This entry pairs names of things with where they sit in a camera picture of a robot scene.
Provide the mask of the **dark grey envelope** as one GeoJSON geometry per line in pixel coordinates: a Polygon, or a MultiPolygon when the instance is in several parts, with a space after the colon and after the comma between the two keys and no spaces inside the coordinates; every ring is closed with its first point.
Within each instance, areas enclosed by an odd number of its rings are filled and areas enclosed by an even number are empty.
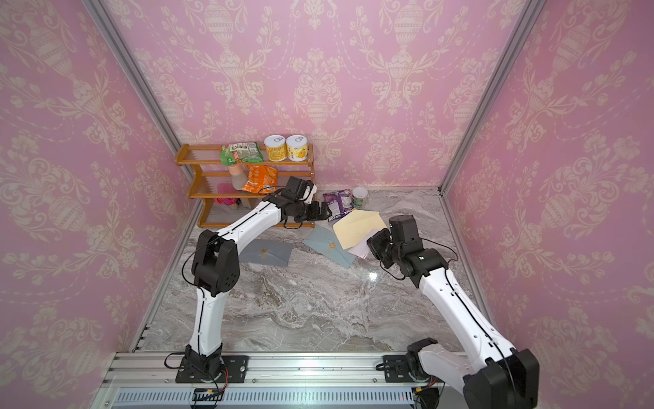
{"type": "Polygon", "coordinates": [[[294,246],[274,240],[253,240],[239,254],[240,262],[287,267],[294,246]]]}

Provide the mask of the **cream envelope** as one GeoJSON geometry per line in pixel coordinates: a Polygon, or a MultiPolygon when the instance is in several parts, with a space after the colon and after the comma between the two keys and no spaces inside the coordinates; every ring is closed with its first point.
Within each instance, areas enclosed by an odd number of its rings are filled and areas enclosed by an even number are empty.
{"type": "Polygon", "coordinates": [[[387,226],[377,211],[353,210],[333,225],[334,233],[344,250],[356,246],[371,231],[379,231],[387,226]]]}

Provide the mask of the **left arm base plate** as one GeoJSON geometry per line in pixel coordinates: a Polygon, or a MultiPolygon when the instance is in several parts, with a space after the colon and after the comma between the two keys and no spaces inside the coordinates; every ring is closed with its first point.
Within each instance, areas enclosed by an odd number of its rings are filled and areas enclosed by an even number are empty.
{"type": "Polygon", "coordinates": [[[183,357],[175,376],[176,383],[223,383],[241,384],[245,382],[250,357],[247,355],[223,355],[209,363],[207,368],[194,366],[183,357]]]}

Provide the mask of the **teal blue envelope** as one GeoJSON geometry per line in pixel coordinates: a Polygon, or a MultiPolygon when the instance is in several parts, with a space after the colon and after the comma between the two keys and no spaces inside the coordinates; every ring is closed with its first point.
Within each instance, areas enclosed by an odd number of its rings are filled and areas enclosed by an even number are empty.
{"type": "Polygon", "coordinates": [[[303,244],[345,269],[354,263],[355,256],[344,250],[336,235],[326,228],[315,227],[303,244]]]}

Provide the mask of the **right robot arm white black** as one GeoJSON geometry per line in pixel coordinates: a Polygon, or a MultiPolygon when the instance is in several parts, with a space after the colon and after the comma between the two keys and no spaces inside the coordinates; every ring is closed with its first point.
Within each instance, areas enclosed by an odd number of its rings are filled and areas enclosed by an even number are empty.
{"type": "Polygon", "coordinates": [[[465,356],[428,337],[411,344],[401,368],[417,382],[441,382],[470,408],[535,408],[540,366],[528,349],[518,350],[485,318],[459,285],[449,262],[425,247],[411,215],[394,216],[366,241],[383,269],[400,268],[445,318],[465,356]]]}

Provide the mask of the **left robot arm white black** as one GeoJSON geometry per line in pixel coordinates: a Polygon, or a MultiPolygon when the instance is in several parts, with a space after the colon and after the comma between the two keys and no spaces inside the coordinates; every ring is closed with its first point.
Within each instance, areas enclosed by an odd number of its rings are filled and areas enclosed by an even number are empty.
{"type": "Polygon", "coordinates": [[[228,293],[240,278],[240,253],[260,234],[290,218],[303,225],[325,221],[331,216],[328,206],[314,199],[315,184],[290,177],[284,187],[274,189],[245,216],[225,228],[205,230],[199,235],[192,260],[197,308],[191,340],[183,362],[206,382],[227,372],[222,361],[221,324],[228,293]]]}

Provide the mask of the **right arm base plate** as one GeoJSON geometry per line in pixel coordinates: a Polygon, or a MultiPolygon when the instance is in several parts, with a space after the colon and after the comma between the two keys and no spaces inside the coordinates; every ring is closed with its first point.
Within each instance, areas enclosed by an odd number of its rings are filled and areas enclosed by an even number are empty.
{"type": "Polygon", "coordinates": [[[376,371],[383,372],[387,383],[420,383],[427,386],[437,383],[435,376],[427,375],[417,366],[417,361],[403,354],[387,354],[376,365],[376,371]]]}

